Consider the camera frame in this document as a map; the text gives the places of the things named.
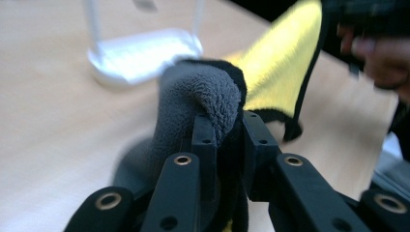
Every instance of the wooden table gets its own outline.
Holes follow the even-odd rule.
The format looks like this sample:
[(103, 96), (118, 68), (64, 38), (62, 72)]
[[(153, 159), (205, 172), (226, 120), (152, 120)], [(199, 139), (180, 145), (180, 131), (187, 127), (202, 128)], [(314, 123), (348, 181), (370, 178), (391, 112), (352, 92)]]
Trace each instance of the wooden table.
[[(156, 12), (131, 0), (98, 0), (102, 36), (117, 38), (166, 27), (190, 30), (194, 1), (155, 1)], [(153, 133), (156, 80), (128, 90), (98, 84), (82, 2), (0, 1), (0, 231), (62, 231), (92, 192), (109, 185), (117, 161)], [(207, 58), (246, 49), (269, 23), (209, 0), (199, 38)], [(302, 137), (281, 144), (307, 157), (338, 191), (366, 189), (395, 109), (395, 95), (320, 55), (303, 105)], [(276, 138), (282, 125), (269, 124)], [(250, 230), (271, 231), (266, 204), (250, 205)]]

